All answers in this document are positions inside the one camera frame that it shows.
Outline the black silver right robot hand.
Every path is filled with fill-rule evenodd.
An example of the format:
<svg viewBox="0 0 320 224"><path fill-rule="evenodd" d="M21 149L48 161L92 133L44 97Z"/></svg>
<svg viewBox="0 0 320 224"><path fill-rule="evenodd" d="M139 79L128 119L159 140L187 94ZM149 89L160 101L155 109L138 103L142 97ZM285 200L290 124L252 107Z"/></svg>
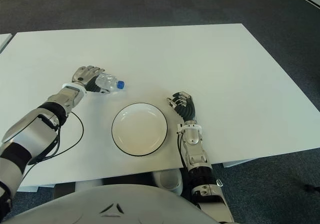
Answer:
<svg viewBox="0 0 320 224"><path fill-rule="evenodd" d="M166 99L169 106L180 116L187 121L196 120L196 109L192 97L184 91L177 92L172 95L172 98Z"/></svg>

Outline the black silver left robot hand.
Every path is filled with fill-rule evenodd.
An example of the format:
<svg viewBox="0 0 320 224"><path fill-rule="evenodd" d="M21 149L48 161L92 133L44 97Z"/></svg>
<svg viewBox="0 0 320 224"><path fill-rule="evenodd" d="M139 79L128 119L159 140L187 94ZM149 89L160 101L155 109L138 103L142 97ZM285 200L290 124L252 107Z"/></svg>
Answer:
<svg viewBox="0 0 320 224"><path fill-rule="evenodd" d="M105 93L105 90L96 84L96 79L104 71L105 70L100 67L94 67L91 65L82 66L73 74L71 81L75 84L83 86L86 91Z"/></svg>

